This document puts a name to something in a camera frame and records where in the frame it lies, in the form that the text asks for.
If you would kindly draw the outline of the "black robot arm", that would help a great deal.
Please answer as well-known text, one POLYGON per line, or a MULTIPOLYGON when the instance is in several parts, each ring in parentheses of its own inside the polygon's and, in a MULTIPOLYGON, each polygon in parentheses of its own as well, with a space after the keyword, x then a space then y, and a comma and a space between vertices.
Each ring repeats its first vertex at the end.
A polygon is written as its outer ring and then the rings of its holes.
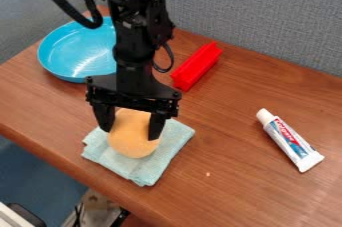
MULTIPOLYGON (((52 0, 64 13, 84 27, 103 25, 103 15, 93 0, 52 0)), ((168 17, 165 0, 104 0, 115 28, 112 55, 116 72, 85 79, 87 101, 103 130, 116 123, 113 109, 127 108, 149 116, 147 138, 160 136, 165 120, 177 115, 179 92, 157 81, 155 72, 167 67, 155 63, 159 49, 168 50, 175 25, 168 17)))

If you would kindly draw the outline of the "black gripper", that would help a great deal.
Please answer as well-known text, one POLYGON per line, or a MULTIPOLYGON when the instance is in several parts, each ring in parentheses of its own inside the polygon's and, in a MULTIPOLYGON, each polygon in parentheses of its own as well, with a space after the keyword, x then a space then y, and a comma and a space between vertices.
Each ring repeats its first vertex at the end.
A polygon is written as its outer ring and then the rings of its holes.
POLYGON ((109 132, 115 107, 151 112, 148 140, 159 138, 165 118, 176 117, 181 94, 160 83, 152 74, 152 62, 117 63, 116 73, 85 78, 85 100, 92 106, 100 129, 109 132))

